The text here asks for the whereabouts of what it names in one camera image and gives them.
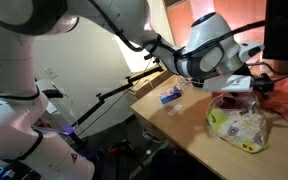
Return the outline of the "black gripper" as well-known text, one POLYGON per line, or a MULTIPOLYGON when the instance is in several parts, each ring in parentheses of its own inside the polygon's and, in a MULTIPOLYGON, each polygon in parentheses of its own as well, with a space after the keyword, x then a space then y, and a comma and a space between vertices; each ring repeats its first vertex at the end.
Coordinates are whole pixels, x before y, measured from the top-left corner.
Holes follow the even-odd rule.
POLYGON ((263 98, 267 98, 274 89, 274 82, 266 73, 262 73, 252 78, 251 87, 263 98))

